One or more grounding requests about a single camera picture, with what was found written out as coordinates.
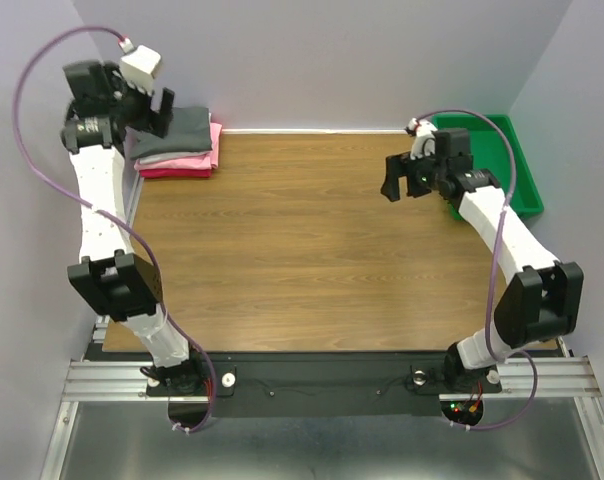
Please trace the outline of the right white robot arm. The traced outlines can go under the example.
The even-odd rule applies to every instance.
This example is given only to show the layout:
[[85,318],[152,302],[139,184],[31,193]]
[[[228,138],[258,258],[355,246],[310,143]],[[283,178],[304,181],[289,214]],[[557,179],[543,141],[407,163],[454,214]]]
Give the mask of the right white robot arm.
[[413,119],[406,131],[413,145],[386,158],[382,195],[399,200],[402,182],[413,198],[438,193],[478,233],[492,254],[492,273],[506,282],[501,298],[488,300],[484,327],[446,352],[443,382],[464,390],[511,354],[573,332],[584,273],[546,249],[508,204],[497,177],[475,168],[467,130]]

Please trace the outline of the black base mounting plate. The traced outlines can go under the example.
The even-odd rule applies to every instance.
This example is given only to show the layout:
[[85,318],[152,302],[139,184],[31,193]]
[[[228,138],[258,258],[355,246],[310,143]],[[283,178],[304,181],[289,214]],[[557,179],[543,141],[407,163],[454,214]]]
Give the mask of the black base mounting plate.
[[213,353],[176,380],[141,367],[151,397],[195,403],[215,383],[218,418],[339,417],[410,414],[438,416],[441,399],[498,393],[489,369],[446,370],[443,351],[338,353]]

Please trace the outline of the pink folded t-shirt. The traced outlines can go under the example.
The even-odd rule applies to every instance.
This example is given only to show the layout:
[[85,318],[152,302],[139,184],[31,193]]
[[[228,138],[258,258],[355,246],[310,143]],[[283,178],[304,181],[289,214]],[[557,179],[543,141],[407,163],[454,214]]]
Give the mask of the pink folded t-shirt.
[[134,168],[139,170],[145,169],[217,169],[218,168],[218,156],[219,156],[219,140],[222,132],[222,125],[219,123],[212,123],[210,126],[210,138],[212,142],[212,149],[208,151],[208,155],[202,155],[199,157],[187,157],[179,158],[174,160],[168,160],[153,164],[140,164],[135,161]]

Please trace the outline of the white folded t-shirt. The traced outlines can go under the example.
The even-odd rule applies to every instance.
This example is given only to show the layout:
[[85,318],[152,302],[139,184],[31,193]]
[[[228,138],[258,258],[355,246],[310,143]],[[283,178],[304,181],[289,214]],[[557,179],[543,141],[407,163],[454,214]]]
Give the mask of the white folded t-shirt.
[[208,155],[208,152],[165,152],[139,157],[137,162],[140,164],[153,164],[179,158],[199,157],[202,155]]

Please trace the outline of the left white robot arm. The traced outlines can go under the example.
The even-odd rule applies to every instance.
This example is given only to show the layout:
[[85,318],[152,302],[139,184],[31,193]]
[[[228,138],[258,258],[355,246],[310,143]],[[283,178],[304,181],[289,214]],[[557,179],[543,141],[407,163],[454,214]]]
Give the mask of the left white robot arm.
[[61,140],[81,197],[79,260],[67,269],[70,284],[99,316],[128,328],[153,363],[142,368],[152,385],[174,395],[211,391],[214,382],[202,353],[171,320],[163,304],[156,260],[131,244],[122,193],[128,129],[164,137],[172,120],[174,93],[152,95],[125,78],[113,62],[86,60],[63,69],[72,92]]

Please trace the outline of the dark grey t-shirt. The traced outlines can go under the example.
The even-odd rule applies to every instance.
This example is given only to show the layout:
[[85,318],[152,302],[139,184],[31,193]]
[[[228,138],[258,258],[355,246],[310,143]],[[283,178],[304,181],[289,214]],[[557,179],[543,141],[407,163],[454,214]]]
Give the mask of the dark grey t-shirt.
[[178,152],[203,153],[212,149],[211,114],[201,106],[173,109],[173,116],[164,137],[147,132],[136,132],[130,158]]

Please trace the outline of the red folded t-shirt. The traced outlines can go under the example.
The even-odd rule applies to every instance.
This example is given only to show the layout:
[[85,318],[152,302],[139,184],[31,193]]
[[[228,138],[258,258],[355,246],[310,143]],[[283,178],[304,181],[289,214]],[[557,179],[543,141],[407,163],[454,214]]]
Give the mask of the red folded t-shirt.
[[213,174],[213,169],[145,169],[139,170],[138,173],[142,178],[161,179],[161,178],[210,178]]

